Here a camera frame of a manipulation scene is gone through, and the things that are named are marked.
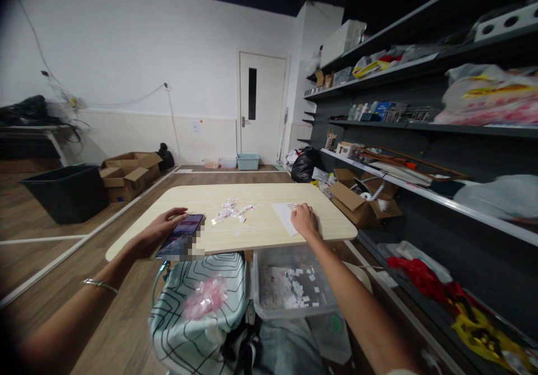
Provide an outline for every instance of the silver bracelet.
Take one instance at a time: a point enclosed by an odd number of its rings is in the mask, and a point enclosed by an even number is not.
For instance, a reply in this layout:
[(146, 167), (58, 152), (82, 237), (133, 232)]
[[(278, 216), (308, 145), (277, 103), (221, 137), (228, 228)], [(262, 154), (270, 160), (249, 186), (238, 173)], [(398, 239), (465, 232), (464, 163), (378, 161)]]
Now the silver bracelet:
[(103, 288), (109, 289), (110, 291), (114, 291), (116, 293), (116, 295), (118, 295), (118, 290), (116, 288), (112, 288), (110, 285), (108, 285), (104, 281), (97, 281), (97, 280), (94, 280), (94, 279), (86, 279), (86, 280), (82, 281), (81, 284), (84, 284), (84, 285), (89, 284), (89, 285), (95, 285), (95, 286), (98, 286), (98, 287), (103, 287)]

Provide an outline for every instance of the white door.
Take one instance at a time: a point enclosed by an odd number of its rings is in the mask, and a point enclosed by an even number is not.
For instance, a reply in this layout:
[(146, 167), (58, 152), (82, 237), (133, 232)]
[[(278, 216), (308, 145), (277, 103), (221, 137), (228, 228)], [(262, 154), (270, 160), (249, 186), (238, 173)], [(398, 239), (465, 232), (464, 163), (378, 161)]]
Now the white door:
[(260, 164), (278, 159), (285, 73), (283, 58), (239, 53), (241, 153), (258, 154)]

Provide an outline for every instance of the smartphone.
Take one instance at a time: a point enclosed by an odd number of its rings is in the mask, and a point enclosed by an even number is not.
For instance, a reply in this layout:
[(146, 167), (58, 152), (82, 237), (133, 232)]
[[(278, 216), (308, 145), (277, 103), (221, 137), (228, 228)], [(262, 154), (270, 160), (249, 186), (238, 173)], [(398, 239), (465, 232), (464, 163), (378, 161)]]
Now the smartphone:
[(200, 226), (202, 219), (203, 214), (193, 214), (177, 224), (168, 239), (157, 251), (155, 258), (159, 260), (179, 260), (180, 256), (187, 256), (188, 249), (192, 245), (192, 237)]

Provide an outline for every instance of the wooden table top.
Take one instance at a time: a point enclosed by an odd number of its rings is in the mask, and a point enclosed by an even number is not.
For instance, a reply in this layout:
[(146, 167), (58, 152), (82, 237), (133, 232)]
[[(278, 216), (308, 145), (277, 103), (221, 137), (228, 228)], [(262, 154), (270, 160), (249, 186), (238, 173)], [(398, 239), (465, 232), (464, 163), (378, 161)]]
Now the wooden table top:
[[(228, 217), (215, 225), (211, 220), (218, 216), (222, 204), (229, 198), (236, 199), (236, 209), (248, 204), (255, 210), (244, 214), (240, 223)], [(187, 207), (190, 214), (205, 214), (206, 221), (200, 236), (193, 243), (195, 254), (213, 254), (275, 246), (292, 246), (304, 243), (297, 234), (291, 237), (276, 215), (273, 203), (308, 203), (318, 217), (323, 239), (349, 240), (357, 236), (357, 229), (344, 214), (311, 184), (213, 184), (209, 186), (179, 186), (164, 193), (138, 220), (119, 237), (106, 252), (112, 260), (123, 246), (159, 214), (173, 207)]]

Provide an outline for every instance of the black bag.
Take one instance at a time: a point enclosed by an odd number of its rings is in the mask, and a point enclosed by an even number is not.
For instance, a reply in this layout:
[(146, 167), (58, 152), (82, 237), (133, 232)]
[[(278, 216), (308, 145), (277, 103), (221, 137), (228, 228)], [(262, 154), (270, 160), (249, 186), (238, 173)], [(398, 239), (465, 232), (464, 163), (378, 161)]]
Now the black bag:
[(161, 148), (157, 151), (157, 155), (162, 159), (162, 161), (159, 162), (159, 170), (161, 172), (174, 166), (174, 156), (168, 150), (168, 146), (164, 142), (161, 142)]
[(57, 126), (58, 117), (47, 112), (47, 102), (41, 95), (32, 96), (11, 106), (0, 108), (0, 126)]
[(321, 155), (312, 147), (306, 147), (291, 169), (291, 178), (297, 183), (310, 183), (314, 168), (325, 170)]

